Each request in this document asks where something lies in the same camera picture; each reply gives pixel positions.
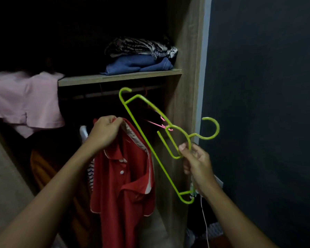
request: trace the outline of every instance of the orange garment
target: orange garment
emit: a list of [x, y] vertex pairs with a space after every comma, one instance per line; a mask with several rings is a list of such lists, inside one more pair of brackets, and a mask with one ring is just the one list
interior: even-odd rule
[[[30, 163], [34, 179], [42, 190], [58, 172], [53, 167], [59, 166], [47, 162], [36, 150], [31, 153]], [[88, 212], [89, 193], [87, 186], [81, 183], [69, 208], [68, 216], [63, 219], [63, 221], [68, 221], [68, 223], [63, 224], [64, 227], [68, 226], [72, 229], [72, 233], [75, 234], [81, 248], [86, 248], [90, 239], [91, 224]]]

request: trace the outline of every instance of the blue folded clothing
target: blue folded clothing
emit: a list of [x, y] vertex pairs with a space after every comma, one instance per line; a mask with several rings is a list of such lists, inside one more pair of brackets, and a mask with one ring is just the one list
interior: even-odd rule
[[124, 55], [118, 57], [115, 62], [108, 64], [106, 71], [100, 74], [111, 76], [171, 69], [173, 69], [173, 65], [168, 58], [162, 58], [160, 61], [156, 61], [151, 55]]

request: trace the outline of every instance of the dark blue wall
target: dark blue wall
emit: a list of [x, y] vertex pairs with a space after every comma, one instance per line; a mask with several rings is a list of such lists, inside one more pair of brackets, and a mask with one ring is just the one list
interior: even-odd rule
[[310, 0], [212, 0], [202, 116], [231, 199], [280, 247], [310, 247]]

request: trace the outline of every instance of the green hanger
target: green hanger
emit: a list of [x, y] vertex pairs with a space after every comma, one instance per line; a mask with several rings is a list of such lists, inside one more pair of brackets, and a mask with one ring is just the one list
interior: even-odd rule
[[119, 91], [119, 99], [121, 100], [122, 104], [124, 105], [125, 109], [127, 110], [128, 114], [130, 115], [130, 117], [132, 118], [133, 122], [135, 123], [136, 127], [138, 128], [140, 134], [142, 135], [142, 137], [144, 138], [144, 140], [146, 141], [146, 143], [148, 144], [150, 150], [152, 151], [154, 157], [156, 158], [157, 162], [160, 164], [162, 170], [164, 171], [165, 175], [167, 176], [167, 178], [169, 179], [169, 182], [171, 183], [172, 187], [174, 188], [175, 192], [177, 193], [179, 199], [185, 203], [185, 204], [191, 204], [194, 202], [194, 197], [191, 197], [191, 200], [190, 201], [186, 201], [182, 198], [182, 195], [186, 195], [186, 194], [190, 194], [192, 193], [192, 191], [186, 191], [186, 192], [178, 192], [176, 186], [174, 185], [174, 183], [172, 182], [169, 174], [167, 173], [167, 171], [165, 170], [164, 166], [162, 165], [160, 159], [158, 158], [155, 150], [153, 149], [153, 147], [151, 146], [151, 144], [149, 143], [148, 139], [146, 138], [145, 134], [142, 132], [140, 126], [138, 125], [136, 119], [134, 118], [134, 116], [132, 115], [130, 109], [128, 108], [127, 104], [131, 101], [133, 101], [134, 99], [136, 98], [140, 98], [141, 100], [144, 100], [146, 104], [148, 104], [150, 107], [152, 107], [157, 113], [159, 113], [165, 120], [166, 122], [168, 123], [168, 125], [166, 126], [165, 128], [165, 132], [168, 134], [172, 144], [174, 145], [175, 149], [177, 150], [177, 153], [179, 154], [179, 156], [174, 156], [171, 152], [171, 150], [169, 149], [169, 146], [166, 144], [164, 138], [162, 137], [161, 133], [158, 131], [157, 134], [158, 136], [160, 137], [161, 141], [163, 142], [163, 144], [165, 145], [165, 147], [167, 148], [170, 156], [174, 159], [179, 159], [179, 158], [182, 158], [179, 150], [178, 150], [178, 146], [176, 145], [176, 143], [174, 142], [173, 138], [171, 137], [171, 134], [169, 132], [169, 128], [175, 128], [177, 130], [179, 130], [180, 132], [182, 132], [186, 139], [187, 139], [187, 142], [188, 142], [188, 149], [190, 150], [191, 149], [191, 141], [190, 141], [190, 138], [191, 137], [194, 137], [194, 136], [197, 136], [203, 140], [210, 140], [210, 139], [213, 139], [215, 138], [218, 133], [219, 133], [219, 123], [211, 118], [211, 117], [203, 117], [202, 120], [209, 120], [209, 121], [212, 121], [214, 122], [214, 124], [216, 125], [216, 132], [215, 134], [213, 134], [211, 137], [203, 137], [203, 136], [200, 136], [199, 134], [197, 133], [193, 133], [193, 134], [190, 134], [188, 135], [182, 128], [178, 127], [177, 125], [173, 125], [170, 120], [166, 117], [166, 115], [160, 111], [159, 108], [157, 108], [155, 105], [153, 105], [148, 99], [146, 99], [144, 96], [140, 95], [140, 94], [137, 94], [137, 95], [134, 95], [133, 97], [131, 97], [130, 99], [128, 99], [127, 101], [124, 101], [123, 97], [122, 97], [122, 92], [123, 91], [127, 91], [127, 92], [131, 92], [132, 90], [130, 88], [127, 88], [127, 87], [124, 87], [124, 88], [121, 88], [120, 91]]

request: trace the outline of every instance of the red pajama top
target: red pajama top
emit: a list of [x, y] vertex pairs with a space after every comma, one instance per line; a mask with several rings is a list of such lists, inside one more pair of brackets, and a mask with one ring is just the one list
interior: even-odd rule
[[126, 119], [94, 161], [91, 211], [101, 213], [103, 248], [135, 248], [136, 226], [155, 208], [150, 150]]

